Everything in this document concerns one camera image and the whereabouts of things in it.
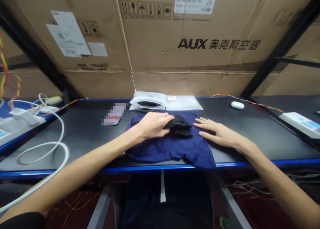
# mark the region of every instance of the barcode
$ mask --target barcode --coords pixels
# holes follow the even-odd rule
[[[77,51],[75,51],[75,50],[65,50],[66,51],[66,53],[69,53],[69,54],[76,54],[77,53]]]
[[[58,33],[60,39],[64,39],[63,34]]]

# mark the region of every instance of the person's left hand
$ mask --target person's left hand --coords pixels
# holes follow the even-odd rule
[[[143,139],[159,138],[170,132],[170,129],[164,129],[164,126],[173,119],[174,116],[168,113],[149,112],[133,128],[141,133]]]

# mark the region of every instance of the cardboard box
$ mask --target cardboard box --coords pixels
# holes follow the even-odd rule
[[[48,97],[55,95],[62,96],[62,93],[55,85],[37,68],[16,69],[14,72],[21,78],[21,91],[18,99],[36,100],[39,93],[44,93]],[[11,99],[17,93],[17,78],[13,73],[9,73],[8,82],[4,90],[4,98]]]
[[[316,20],[287,53],[287,57],[320,62],[320,20]],[[253,95],[319,95],[319,68],[278,63]]]
[[[254,73],[133,73],[137,91],[172,95],[240,95]]]
[[[125,99],[134,95],[131,73],[65,72],[65,76],[89,99]]]
[[[15,65],[25,62],[30,62],[27,55],[16,45],[15,42],[1,29],[1,40],[4,46],[5,58],[8,65]]]
[[[131,71],[116,1],[5,0],[63,71]]]
[[[119,9],[134,72],[257,71],[309,1],[119,0]]]

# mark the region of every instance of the black sleeve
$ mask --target black sleeve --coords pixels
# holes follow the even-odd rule
[[[0,224],[0,229],[44,229],[45,218],[39,212],[28,212]]]

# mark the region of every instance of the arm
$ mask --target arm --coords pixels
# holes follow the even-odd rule
[[[235,148],[245,155],[282,209],[300,228],[320,228],[320,206],[277,168],[253,142],[214,121],[204,118],[196,121],[198,124],[195,123],[195,126],[216,133],[213,136],[199,132],[199,135],[221,146]]]
[[[48,183],[10,208],[0,223],[26,212],[40,212],[46,216],[53,205],[86,183],[123,152],[146,139],[163,137],[169,133],[169,129],[164,130],[163,127],[173,119],[168,113],[149,112],[137,125],[116,139],[68,164]]]

